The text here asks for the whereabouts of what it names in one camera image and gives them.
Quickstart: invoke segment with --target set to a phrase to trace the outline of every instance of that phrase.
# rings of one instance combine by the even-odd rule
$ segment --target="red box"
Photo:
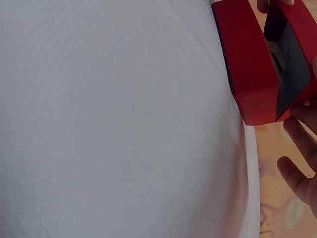
[[[212,4],[229,83],[246,125],[283,121],[317,97],[317,25],[301,0],[271,0],[264,33],[248,0]]]

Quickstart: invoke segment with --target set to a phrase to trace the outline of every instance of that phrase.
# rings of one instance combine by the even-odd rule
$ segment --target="white fabric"
[[[2,238],[257,237],[208,1],[2,0],[0,32]]]

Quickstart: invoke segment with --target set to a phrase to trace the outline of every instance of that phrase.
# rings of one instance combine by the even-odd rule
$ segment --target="patterned background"
[[[265,15],[256,11],[256,0],[249,2],[263,28]],[[303,2],[317,22],[317,1]],[[281,156],[289,156],[306,175],[312,176],[312,170],[281,123],[256,126],[255,130],[261,189],[260,238],[317,238],[317,221],[309,206],[294,197],[280,176],[276,162]]]

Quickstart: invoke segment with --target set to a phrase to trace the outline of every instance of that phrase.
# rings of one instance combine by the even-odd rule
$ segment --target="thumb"
[[[294,0],[280,0],[280,2],[288,6],[294,5]]]
[[[268,0],[257,0],[257,9],[260,13],[267,13]]]
[[[317,57],[313,59],[313,72],[315,75],[315,79],[317,79]]]

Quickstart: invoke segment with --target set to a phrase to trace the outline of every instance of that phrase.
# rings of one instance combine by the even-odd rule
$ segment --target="hand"
[[[313,62],[313,70],[317,79],[317,57]],[[317,100],[311,101],[309,106],[293,108],[291,117],[284,122],[285,130],[315,175],[312,178],[306,177],[288,157],[281,157],[277,166],[290,189],[310,206],[313,215],[317,218],[317,142],[305,131],[299,121],[317,134]]]
[[[294,5],[294,0],[280,0],[282,3],[288,6]],[[257,9],[261,13],[267,13],[269,6],[269,0],[257,0]]]

